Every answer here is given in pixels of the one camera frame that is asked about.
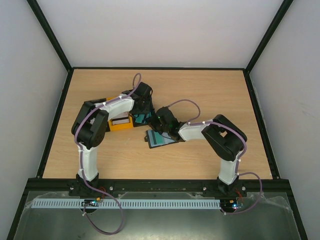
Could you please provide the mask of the black leather card holder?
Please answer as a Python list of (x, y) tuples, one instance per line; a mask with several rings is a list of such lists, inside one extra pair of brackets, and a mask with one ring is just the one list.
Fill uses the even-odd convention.
[(164, 133), (160, 134), (152, 129), (149, 129), (145, 132), (144, 141), (146, 143), (148, 143), (148, 147), (150, 149), (184, 142), (183, 139), (177, 140), (177, 139), (170, 137), (168, 133), (164, 132)]

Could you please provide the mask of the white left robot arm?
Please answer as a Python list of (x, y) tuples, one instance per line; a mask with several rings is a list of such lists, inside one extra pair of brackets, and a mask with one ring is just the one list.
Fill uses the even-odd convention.
[(98, 178), (98, 146), (104, 140), (109, 121), (125, 113), (133, 119), (151, 114), (154, 111), (152, 93), (152, 88), (141, 82), (110, 100), (102, 98), (83, 103), (71, 128), (79, 152), (78, 178), (87, 183)]

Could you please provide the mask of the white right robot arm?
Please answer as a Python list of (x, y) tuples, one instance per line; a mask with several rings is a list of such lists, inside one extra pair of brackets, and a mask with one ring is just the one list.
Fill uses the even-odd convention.
[(146, 119), (154, 133), (166, 134), (174, 143), (206, 140), (220, 158), (217, 189), (229, 196), (236, 189), (239, 163), (247, 151), (247, 136), (228, 118), (218, 114), (202, 122), (178, 121), (169, 107), (162, 107)]

